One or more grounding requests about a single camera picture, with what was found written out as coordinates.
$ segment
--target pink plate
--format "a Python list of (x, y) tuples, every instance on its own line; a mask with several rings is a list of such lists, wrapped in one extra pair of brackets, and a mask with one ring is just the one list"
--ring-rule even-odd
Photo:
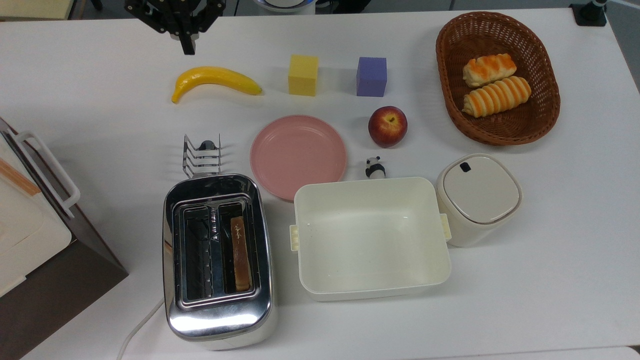
[(340, 180), (347, 150), (331, 125), (292, 115), (262, 129), (251, 146), (250, 162), (256, 180), (268, 192), (293, 201), (302, 186)]

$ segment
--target yellow banana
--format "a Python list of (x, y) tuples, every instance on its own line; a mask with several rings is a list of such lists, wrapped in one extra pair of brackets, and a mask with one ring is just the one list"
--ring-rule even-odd
[(187, 70), (178, 76), (171, 101), (177, 104), (184, 93), (202, 84), (223, 85), (249, 95), (262, 93), (258, 83), (239, 72), (223, 67), (201, 66)]

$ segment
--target plastic bin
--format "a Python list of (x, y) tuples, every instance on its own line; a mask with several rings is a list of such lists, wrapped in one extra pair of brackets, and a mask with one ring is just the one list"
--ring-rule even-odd
[(426, 179), (310, 184), (294, 205), (291, 249), (314, 300), (418, 293), (451, 273), (446, 216)]

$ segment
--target white cable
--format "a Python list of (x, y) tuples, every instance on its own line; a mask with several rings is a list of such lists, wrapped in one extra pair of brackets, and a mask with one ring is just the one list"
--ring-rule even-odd
[(127, 338), (122, 343), (122, 346), (120, 347), (120, 352), (118, 353), (118, 357), (116, 357), (116, 360), (122, 360), (122, 356), (124, 355), (124, 350), (127, 349), (127, 345), (129, 344), (131, 339), (133, 339), (133, 336), (138, 332), (138, 330), (140, 330), (147, 323), (147, 321), (149, 321), (149, 319), (151, 319), (151, 316), (153, 316), (163, 304), (164, 304), (164, 299), (160, 300), (160, 302), (158, 302), (156, 306), (154, 306), (151, 312), (147, 314), (147, 316), (144, 319), (142, 319), (142, 321), (138, 325), (136, 325), (136, 327), (129, 333)]

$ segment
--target toast rack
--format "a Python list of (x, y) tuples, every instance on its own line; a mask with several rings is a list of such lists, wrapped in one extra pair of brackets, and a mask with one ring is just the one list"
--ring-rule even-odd
[(221, 143), (218, 134), (218, 144), (211, 140), (203, 141), (198, 148), (193, 146), (189, 137), (184, 135), (182, 150), (182, 171), (190, 179), (220, 174)]

